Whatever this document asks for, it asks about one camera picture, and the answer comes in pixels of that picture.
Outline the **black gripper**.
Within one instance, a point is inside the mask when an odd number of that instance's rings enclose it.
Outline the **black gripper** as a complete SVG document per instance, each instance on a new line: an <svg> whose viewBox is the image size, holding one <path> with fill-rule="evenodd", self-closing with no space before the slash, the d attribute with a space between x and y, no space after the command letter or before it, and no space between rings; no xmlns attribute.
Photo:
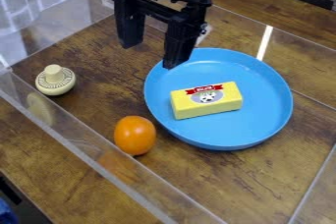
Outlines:
<svg viewBox="0 0 336 224"><path fill-rule="evenodd" d="M143 41L146 16L168 23L163 67L174 69L190 60L204 23L211 0L115 0L118 35L124 49Z"/></svg>

